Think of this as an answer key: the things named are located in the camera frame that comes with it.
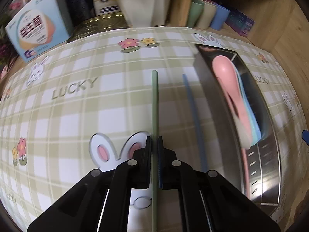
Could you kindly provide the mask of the green chopstick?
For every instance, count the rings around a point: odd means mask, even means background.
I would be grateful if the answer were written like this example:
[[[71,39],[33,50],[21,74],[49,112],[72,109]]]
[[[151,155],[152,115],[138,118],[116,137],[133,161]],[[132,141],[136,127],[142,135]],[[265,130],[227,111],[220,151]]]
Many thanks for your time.
[[[158,72],[152,70],[152,158],[151,158],[151,182],[152,182],[152,231],[157,231],[157,193],[158,193],[158,152],[157,139],[159,134],[158,117]]]

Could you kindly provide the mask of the green cup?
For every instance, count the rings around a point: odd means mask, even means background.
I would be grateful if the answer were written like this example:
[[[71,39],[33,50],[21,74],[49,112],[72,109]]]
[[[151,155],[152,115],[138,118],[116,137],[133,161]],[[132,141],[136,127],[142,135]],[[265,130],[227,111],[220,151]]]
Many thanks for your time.
[[[201,16],[204,9],[204,3],[200,0],[192,0],[188,13],[186,27],[193,28],[196,25],[197,20]]]

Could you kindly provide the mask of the stainless steel utensil tray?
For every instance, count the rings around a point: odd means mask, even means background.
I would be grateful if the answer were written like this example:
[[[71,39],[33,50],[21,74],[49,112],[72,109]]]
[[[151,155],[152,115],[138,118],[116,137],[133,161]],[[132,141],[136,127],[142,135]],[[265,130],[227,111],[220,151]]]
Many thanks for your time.
[[[193,66],[214,121],[224,177],[257,205],[277,206],[279,144],[261,90],[237,52],[196,48]]]

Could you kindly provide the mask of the beige spoon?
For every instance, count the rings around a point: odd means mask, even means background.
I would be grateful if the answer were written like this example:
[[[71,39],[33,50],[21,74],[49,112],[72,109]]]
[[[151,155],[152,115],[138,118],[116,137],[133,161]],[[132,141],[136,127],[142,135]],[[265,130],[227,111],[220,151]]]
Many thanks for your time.
[[[246,150],[250,149],[251,141],[250,141],[249,135],[246,132],[244,125],[241,123],[240,119],[236,115],[233,115],[233,119],[236,125],[237,134],[239,137],[241,147]]]

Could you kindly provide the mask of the pink chopstick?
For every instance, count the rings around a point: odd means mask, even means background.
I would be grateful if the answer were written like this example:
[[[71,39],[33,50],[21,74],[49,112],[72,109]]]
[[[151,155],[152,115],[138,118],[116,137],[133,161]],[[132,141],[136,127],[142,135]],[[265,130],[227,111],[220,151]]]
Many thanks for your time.
[[[245,177],[245,186],[246,186],[246,196],[250,198],[250,181],[249,181],[249,169],[248,169],[248,161],[247,154],[244,148],[241,149],[241,154],[243,156],[244,163],[244,177]]]

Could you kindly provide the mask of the beige cup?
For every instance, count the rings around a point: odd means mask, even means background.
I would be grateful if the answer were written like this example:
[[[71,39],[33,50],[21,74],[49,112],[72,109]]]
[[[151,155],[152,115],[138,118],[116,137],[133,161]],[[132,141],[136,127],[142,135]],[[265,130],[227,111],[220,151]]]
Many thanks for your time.
[[[206,30],[210,26],[216,14],[217,5],[214,3],[206,2],[206,1],[203,1],[203,4],[204,4],[204,9],[203,9],[201,16],[198,19],[196,26],[197,28]]]

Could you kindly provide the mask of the pink spoon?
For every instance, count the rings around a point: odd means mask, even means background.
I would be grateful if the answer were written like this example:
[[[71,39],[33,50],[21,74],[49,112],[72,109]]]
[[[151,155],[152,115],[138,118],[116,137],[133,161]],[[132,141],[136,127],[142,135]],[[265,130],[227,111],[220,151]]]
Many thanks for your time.
[[[225,92],[231,98],[232,103],[236,107],[240,122],[243,124],[249,139],[252,140],[250,120],[241,94],[234,64],[228,59],[228,57],[218,55],[213,59],[212,66],[213,72],[223,84]]]

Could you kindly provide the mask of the teal green spoon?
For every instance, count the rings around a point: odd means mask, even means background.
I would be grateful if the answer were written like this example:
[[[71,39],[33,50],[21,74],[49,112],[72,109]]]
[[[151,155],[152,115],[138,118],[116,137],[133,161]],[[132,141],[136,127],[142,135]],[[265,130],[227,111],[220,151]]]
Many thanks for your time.
[[[251,137],[252,137],[251,145],[254,146],[261,139],[261,131],[254,115],[249,116],[249,121],[251,127]]]

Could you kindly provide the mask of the pink flower bouquet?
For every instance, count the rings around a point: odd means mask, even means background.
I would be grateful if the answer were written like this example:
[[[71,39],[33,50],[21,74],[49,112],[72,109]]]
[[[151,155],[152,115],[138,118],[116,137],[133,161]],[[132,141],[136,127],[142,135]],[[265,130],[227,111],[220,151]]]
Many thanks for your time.
[[[1,80],[3,80],[6,74],[10,71],[18,56],[17,51],[8,37],[5,27],[21,8],[22,2],[14,0],[1,13]]]

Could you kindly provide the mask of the blue chopstick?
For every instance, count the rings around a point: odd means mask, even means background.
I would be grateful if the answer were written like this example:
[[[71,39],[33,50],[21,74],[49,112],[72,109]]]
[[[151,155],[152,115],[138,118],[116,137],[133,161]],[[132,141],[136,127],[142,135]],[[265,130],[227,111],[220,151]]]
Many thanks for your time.
[[[205,153],[205,143],[204,143],[204,139],[203,139],[202,128],[201,128],[201,125],[199,123],[199,115],[198,115],[196,103],[195,103],[194,96],[193,96],[192,90],[190,88],[190,84],[189,84],[189,81],[188,81],[186,74],[182,74],[182,78],[183,78],[183,83],[185,85],[188,103],[189,103],[189,106],[190,106],[191,115],[192,115],[192,119],[193,119],[193,123],[194,123],[197,146],[198,146],[198,149],[199,149],[199,159],[200,159],[200,162],[201,162],[201,170],[203,172],[207,172],[208,171],[208,165],[207,165],[207,158],[206,158],[206,153]]]

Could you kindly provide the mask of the blue spoon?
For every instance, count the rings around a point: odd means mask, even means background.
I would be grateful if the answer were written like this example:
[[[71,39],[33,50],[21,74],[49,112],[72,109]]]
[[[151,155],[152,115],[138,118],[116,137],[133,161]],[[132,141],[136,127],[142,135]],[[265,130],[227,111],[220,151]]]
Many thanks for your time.
[[[237,70],[237,68],[234,66],[235,73],[237,74],[238,84],[241,91],[241,96],[243,98],[244,105],[246,107],[248,119],[250,121],[250,127],[251,127],[251,136],[252,136],[252,142],[251,145],[255,145],[260,139],[261,139],[261,131],[259,128],[259,125],[257,123],[256,117],[253,113],[253,110],[250,106],[250,103],[248,102],[248,98],[246,95],[246,92],[244,91],[244,85],[241,79],[241,76]]]

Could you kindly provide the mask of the white flower pot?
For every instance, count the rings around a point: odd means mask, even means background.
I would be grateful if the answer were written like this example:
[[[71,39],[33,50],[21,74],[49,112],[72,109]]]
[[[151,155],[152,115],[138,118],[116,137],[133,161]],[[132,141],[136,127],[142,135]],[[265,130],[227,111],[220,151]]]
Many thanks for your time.
[[[163,26],[170,0],[117,0],[131,28]]]

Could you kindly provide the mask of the blue cup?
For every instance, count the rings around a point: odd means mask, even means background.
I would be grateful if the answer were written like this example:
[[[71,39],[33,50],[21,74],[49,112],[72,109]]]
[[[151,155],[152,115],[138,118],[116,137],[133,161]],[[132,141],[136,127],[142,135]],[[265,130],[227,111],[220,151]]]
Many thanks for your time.
[[[230,14],[230,10],[221,6],[217,5],[217,10],[215,16],[210,24],[210,28],[214,30],[221,30],[223,24],[225,23],[226,19]]]

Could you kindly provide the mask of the checkered bunny tablecloth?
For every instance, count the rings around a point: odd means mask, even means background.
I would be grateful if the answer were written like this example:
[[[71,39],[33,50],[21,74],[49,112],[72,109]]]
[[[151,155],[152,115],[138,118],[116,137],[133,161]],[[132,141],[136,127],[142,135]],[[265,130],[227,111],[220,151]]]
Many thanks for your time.
[[[193,63],[196,44],[237,52],[274,124],[281,158],[280,202],[270,216],[292,224],[306,173],[306,127],[297,94],[278,58],[238,39],[190,28],[103,32],[44,53],[13,74],[1,98],[1,201],[17,227],[30,223],[93,168],[127,157],[151,133],[151,73],[159,79],[159,132],[201,169],[186,74],[203,132],[207,165],[224,175],[214,121]]]

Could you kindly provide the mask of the purple small box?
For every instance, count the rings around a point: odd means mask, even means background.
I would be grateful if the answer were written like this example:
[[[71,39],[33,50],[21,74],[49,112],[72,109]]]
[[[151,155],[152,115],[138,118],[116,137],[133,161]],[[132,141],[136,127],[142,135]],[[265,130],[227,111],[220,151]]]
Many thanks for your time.
[[[225,23],[240,36],[247,37],[255,22],[243,12],[231,9]]]

